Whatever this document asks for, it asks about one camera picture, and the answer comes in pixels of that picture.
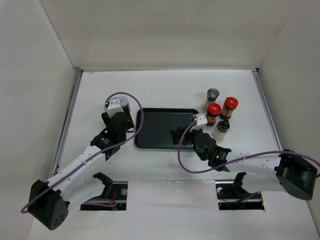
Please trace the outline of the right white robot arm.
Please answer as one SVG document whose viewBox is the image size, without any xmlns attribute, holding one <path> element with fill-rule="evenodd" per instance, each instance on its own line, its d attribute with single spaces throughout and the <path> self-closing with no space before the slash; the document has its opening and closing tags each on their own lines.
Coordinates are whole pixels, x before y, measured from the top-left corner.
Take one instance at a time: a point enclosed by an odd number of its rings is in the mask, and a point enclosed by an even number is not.
<svg viewBox="0 0 320 240">
<path fill-rule="evenodd" d="M 313 198 L 316 179 L 320 174 L 318 160 L 292 150 L 273 150 L 228 159 L 231 149 L 217 145 L 215 139 L 193 125 L 171 130 L 172 142 L 181 146 L 190 145 L 201 161 L 206 161 L 208 169 L 183 169 L 191 174 L 211 171 L 236 173 L 232 192 L 238 198 L 248 193 L 286 192 L 290 196 L 310 201 Z"/>
</svg>

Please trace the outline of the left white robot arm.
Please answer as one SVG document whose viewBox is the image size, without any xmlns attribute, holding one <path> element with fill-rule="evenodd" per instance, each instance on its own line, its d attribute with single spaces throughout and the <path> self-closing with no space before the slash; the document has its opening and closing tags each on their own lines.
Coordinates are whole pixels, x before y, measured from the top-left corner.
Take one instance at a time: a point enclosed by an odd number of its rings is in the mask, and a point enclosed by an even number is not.
<svg viewBox="0 0 320 240">
<path fill-rule="evenodd" d="M 74 201 L 72 191 L 89 180 L 101 181 L 95 187 L 100 199 L 112 195 L 113 181 L 100 172 L 103 164 L 117 153 L 127 140 L 127 132 L 134 127 L 128 112 L 106 116 L 105 128 L 93 138 L 85 151 L 61 172 L 47 180 L 35 181 L 29 202 L 22 212 L 31 214 L 47 229 L 57 229 L 66 219 Z"/>
</svg>

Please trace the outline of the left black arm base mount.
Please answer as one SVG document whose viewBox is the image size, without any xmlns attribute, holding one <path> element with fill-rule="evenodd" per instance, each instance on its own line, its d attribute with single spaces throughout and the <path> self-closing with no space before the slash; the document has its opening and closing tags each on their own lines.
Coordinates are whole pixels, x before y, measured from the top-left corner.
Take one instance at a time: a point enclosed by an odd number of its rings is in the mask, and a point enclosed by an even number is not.
<svg viewBox="0 0 320 240">
<path fill-rule="evenodd" d="M 98 191 L 93 197 L 81 204 L 81 211 L 126 211 L 128 186 L 127 181 L 113 181 L 104 173 L 93 175 L 99 184 L 103 185 L 102 190 Z"/>
</svg>

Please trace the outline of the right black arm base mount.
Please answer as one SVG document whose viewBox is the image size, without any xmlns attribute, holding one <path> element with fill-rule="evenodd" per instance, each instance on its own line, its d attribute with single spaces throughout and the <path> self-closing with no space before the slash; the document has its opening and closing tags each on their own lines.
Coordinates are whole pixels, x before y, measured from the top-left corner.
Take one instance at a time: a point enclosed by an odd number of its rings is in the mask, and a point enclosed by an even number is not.
<svg viewBox="0 0 320 240">
<path fill-rule="evenodd" d="M 240 172 L 234 180 L 220 180 L 215 183 L 219 210 L 265 210 L 260 192 L 250 193 L 242 188 L 245 175 L 245 172 Z"/>
</svg>

